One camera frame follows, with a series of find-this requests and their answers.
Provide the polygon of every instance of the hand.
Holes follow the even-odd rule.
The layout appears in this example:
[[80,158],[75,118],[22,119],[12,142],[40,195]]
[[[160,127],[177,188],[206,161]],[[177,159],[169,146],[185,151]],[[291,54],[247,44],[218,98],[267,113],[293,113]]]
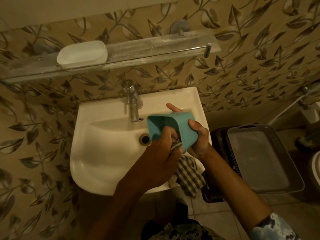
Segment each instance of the hand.
[[[171,103],[167,103],[166,106],[173,112],[182,112],[181,109],[177,108]],[[208,149],[212,148],[212,146],[209,144],[210,133],[197,121],[190,119],[188,120],[188,123],[190,128],[198,133],[198,140],[190,148],[187,149],[187,152],[202,161],[206,157]]]
[[170,153],[172,137],[180,138],[174,128],[165,126],[161,138],[153,141],[146,148],[119,183],[144,194],[169,181],[177,171],[178,161],[183,151],[182,148],[179,148]]

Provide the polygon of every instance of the glass shelf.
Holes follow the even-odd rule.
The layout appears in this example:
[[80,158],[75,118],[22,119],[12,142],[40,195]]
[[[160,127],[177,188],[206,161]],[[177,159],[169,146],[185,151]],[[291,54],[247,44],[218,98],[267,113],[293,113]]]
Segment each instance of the glass shelf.
[[57,63],[58,53],[33,56],[9,62],[1,80],[16,83],[204,55],[208,44],[210,53],[221,50],[210,29],[106,44],[105,63],[71,69],[63,69]]

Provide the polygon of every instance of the white sink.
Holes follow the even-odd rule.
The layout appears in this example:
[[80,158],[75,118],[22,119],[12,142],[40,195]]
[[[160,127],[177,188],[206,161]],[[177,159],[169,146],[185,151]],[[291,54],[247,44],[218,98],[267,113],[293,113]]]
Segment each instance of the white sink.
[[[117,183],[146,149],[140,145],[139,137],[148,133],[147,116],[170,113],[168,102],[191,112],[196,121],[208,128],[196,87],[143,94],[141,99],[139,117],[144,120],[134,123],[130,122],[126,98],[80,104],[70,155],[71,175],[79,187],[95,194],[113,195]],[[197,164],[203,172],[200,161]],[[167,189],[165,183],[148,193]]]

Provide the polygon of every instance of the gray plastic tray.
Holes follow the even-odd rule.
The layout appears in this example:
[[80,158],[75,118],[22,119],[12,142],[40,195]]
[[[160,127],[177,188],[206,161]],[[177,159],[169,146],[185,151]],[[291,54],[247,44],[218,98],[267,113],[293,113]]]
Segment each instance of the gray plastic tray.
[[230,128],[227,142],[242,178],[259,194],[286,194],[304,182],[276,131],[269,125]]

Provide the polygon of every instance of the toilet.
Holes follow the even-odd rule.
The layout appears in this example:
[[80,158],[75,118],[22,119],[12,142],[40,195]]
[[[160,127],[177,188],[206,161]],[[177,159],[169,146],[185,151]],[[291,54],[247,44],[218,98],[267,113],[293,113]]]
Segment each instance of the toilet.
[[320,151],[318,151],[310,160],[309,174],[311,181],[320,192]]

